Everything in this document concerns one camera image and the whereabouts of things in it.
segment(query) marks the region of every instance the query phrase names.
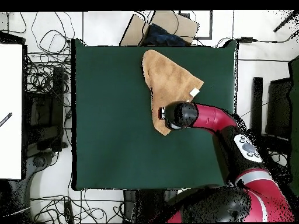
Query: tangled wires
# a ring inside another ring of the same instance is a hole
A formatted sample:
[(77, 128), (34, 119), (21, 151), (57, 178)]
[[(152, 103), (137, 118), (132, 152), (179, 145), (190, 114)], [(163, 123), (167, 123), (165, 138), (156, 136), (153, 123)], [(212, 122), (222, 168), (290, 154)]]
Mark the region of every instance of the tangled wires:
[[(129, 221), (123, 214), (121, 208), (124, 204), (123, 201), (117, 201), (120, 202), (120, 206), (114, 206), (113, 207), (113, 211), (114, 211), (114, 215), (108, 219), (107, 217), (107, 213), (101, 209), (101, 208), (91, 208), (85, 198), (85, 194), (86, 191), (84, 193), (84, 201), (86, 202), (88, 208), (86, 209), (85, 207), (82, 206), (82, 199), (81, 199), (81, 203), (80, 205), (77, 204), (74, 200), (72, 200), (69, 196), (63, 196), (63, 195), (58, 195), (58, 196), (54, 196), (54, 197), (60, 197), (60, 199), (51, 199), (50, 202), (41, 209), (41, 211), (35, 215), (34, 217), (34, 222), (35, 223), (52, 223), (52, 224), (67, 224), (68, 221), (70, 220), (70, 218), (72, 218), (75, 222), (75, 224), (80, 224), (82, 223), (82, 220), (90, 217), (95, 223), (100, 223), (98, 222), (99, 220), (102, 220), (102, 223), (109, 223), (112, 219), (114, 219), (115, 217), (119, 217), (122, 219), (125, 219), (127, 221)], [(43, 197), (43, 198), (35, 198), (35, 199), (31, 199), (31, 201), (37, 201), (37, 200), (48, 200), (49, 198), (53, 198), (53, 197)], [(65, 202), (67, 201), (71, 201), (72, 204), (74, 204), (76, 207), (80, 208), (80, 213), (75, 214), (74, 216), (72, 216), (72, 214), (69, 212), (68, 209), (64, 209), (62, 210), (61, 205), (63, 206), (65, 204)], [(93, 215), (94, 212), (96, 211), (101, 211), (102, 212), (102, 217), (97, 218)], [(41, 221), (40, 217), (45, 214), (48, 216), (48, 220), (44, 220)]]
[[(72, 25), (72, 20), (69, 14), (65, 13), (68, 15), (69, 20), (71, 22), (72, 30), (73, 30), (73, 37), (75, 37), (75, 30)], [(60, 19), (60, 17), (57, 15), (55, 12), (56, 17), (61, 23), (62, 29), (63, 29), (63, 34), (60, 33), (57, 30), (50, 30), (48, 31), (42, 39), (37, 42), (36, 36), (34, 35), (33, 32), (33, 26), (36, 21), (38, 12), (36, 13), (35, 19), (32, 24), (32, 33), (36, 41), (37, 47), (42, 51), (42, 52), (30, 52), (28, 53), (28, 70), (27, 70), (27, 84), (28, 84), (28, 92), (34, 92), (34, 93), (44, 93), (44, 94), (51, 94), (52, 96), (56, 97), (58, 96), (57, 92), (53, 91), (53, 70), (56, 67), (61, 67), (63, 68), (64, 71), (64, 77), (62, 79), (63, 84), (64, 84), (64, 90), (63, 93), (67, 94), (70, 93), (70, 86), (68, 79), (71, 76), (71, 47), (70, 47), (70, 42), (64, 29), (64, 25)], [(55, 33), (53, 36), (51, 43), (48, 48), (45, 48), (41, 45), (42, 41), (45, 39), (46, 35), (50, 33)], [(64, 39), (64, 45), (62, 49), (59, 51), (50, 51), (50, 48), (53, 44), (53, 41), (56, 37), (62, 37)]]

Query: floor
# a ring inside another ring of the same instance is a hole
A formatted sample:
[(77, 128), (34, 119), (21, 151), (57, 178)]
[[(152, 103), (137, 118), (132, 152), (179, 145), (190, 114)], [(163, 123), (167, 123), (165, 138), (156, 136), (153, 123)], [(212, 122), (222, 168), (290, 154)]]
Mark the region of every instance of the floor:
[[(200, 24), (198, 36), (209, 36), (209, 11), (182, 11), (190, 13), (190, 18), (197, 20)], [(240, 38), (241, 36), (253, 37), (258, 40), (286, 40), (298, 28), (295, 23), (288, 23), (277, 33), (273, 29), (287, 16), (289, 11), (286, 10), (214, 10), (213, 11), (213, 32), (211, 40), (200, 40), (205, 46), (215, 46), (219, 40), (226, 37)], [(133, 12), (57, 12), (63, 23), (67, 37), (76, 37), (82, 39), (88, 46), (109, 45), (117, 46), (127, 27)], [(152, 14), (145, 11), (149, 18)], [(40, 41), (45, 33), (52, 29), (63, 32), (61, 23), (54, 12), (39, 13), (22, 13), (26, 23), (26, 32), (17, 34), (26, 38), (28, 52), (39, 51), (37, 41)], [(24, 22), (20, 13), (9, 14), (9, 27), (7, 17), (0, 13), (0, 30), (14, 30), (22, 32), (25, 29)], [(49, 45), (53, 37), (48, 36), (43, 40), (44, 45)], [(289, 77), (287, 63), (288, 61), (299, 55), (298, 37), (281, 44), (252, 43), (240, 44), (239, 63), (238, 63), (238, 104), (237, 113), (241, 116), (248, 112), (251, 107), (251, 86), (252, 78), (263, 77), (263, 103), (268, 99), (268, 86), (270, 81)], [(63, 45), (62, 40), (55, 41), (51, 46), (53, 51), (59, 50)], [(267, 105), (263, 106), (263, 132), (266, 125)], [(250, 113), (243, 117), (247, 126), (249, 126)], [(70, 121), (67, 122), (67, 128), (71, 126)], [(64, 149), (60, 153), (57, 163), (45, 171), (37, 173), (33, 179), (30, 197), (43, 198), (42, 200), (32, 201), (32, 214), (36, 215), (40, 210), (49, 203), (51, 199), (60, 199), (60, 196), (67, 195), (68, 184), (71, 178), (71, 148)], [(73, 200), (77, 200), (78, 205), (81, 203), (81, 192), (69, 190), (69, 196)], [(91, 208), (102, 208), (108, 219), (114, 215), (113, 207), (118, 207), (123, 200), (123, 192), (121, 190), (87, 190), (86, 201)], [(63, 204), (58, 203), (58, 209), (63, 212)], [(74, 215), (79, 214), (79, 207), (73, 205)], [(95, 211), (93, 215), (101, 218), (103, 213)], [(48, 220), (47, 214), (42, 214), (39, 218)], [(99, 223), (105, 222), (105, 218), (97, 220)], [(120, 223), (120, 217), (114, 217), (110, 223)], [(95, 221), (87, 216), (82, 223), (95, 223)]]

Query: brown cloth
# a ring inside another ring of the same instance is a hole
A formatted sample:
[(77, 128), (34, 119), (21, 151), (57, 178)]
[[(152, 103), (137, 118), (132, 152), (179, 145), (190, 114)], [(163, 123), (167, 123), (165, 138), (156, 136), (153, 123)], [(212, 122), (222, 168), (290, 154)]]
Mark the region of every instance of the brown cloth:
[(203, 81), (154, 50), (144, 53), (142, 67), (145, 82), (152, 94), (152, 122), (155, 129), (166, 136), (170, 129), (165, 126), (164, 120), (159, 120), (159, 108), (179, 100), (192, 101), (195, 95), (192, 96), (190, 92), (199, 90)]

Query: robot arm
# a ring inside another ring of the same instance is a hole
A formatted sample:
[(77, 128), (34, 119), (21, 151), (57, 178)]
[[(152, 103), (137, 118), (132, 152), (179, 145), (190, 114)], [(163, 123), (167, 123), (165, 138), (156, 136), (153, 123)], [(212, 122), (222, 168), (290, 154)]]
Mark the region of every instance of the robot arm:
[[(216, 107), (177, 101), (160, 108), (159, 117), (171, 130), (202, 128), (212, 133), (215, 147), (219, 147), (217, 158), (225, 161), (229, 180), (250, 197), (251, 207), (244, 222), (294, 220), (286, 198), (256, 148), (229, 114)], [(223, 201), (220, 208), (230, 203)]]

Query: green table surface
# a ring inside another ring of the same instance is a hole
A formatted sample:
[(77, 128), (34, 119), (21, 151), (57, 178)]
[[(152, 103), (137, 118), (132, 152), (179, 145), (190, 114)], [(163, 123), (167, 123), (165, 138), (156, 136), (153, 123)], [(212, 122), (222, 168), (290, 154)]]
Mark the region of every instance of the green table surface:
[(88, 47), (76, 44), (75, 189), (223, 185), (211, 134), (163, 136), (153, 126), (141, 60), (155, 50), (204, 81), (193, 102), (234, 109), (236, 42), (211, 47)]

